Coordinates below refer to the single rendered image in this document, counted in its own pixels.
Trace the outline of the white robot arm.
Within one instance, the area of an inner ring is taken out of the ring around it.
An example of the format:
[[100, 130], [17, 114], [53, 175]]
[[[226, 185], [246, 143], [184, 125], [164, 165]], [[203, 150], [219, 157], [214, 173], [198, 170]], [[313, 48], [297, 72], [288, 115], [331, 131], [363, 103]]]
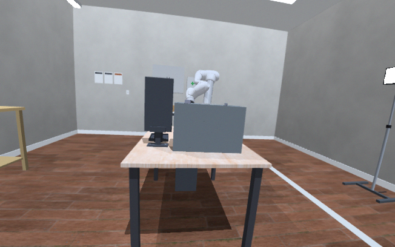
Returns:
[[[199, 81], [198, 81], [199, 80]], [[213, 93], [213, 84], [219, 80], [219, 73], [216, 71], [198, 71], [194, 76], [194, 83], [196, 86], [194, 88], [188, 88], [186, 91], [186, 100], [194, 100], [204, 94], [203, 103], [210, 104], [212, 93]], [[204, 82], [205, 81], [205, 82]]]

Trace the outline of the grey tool chest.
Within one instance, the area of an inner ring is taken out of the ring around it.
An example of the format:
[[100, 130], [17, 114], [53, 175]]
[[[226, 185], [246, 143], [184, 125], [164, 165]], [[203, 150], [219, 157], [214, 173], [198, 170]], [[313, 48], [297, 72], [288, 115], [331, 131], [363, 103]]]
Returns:
[[241, 153], [246, 109], [175, 102], [173, 151]]

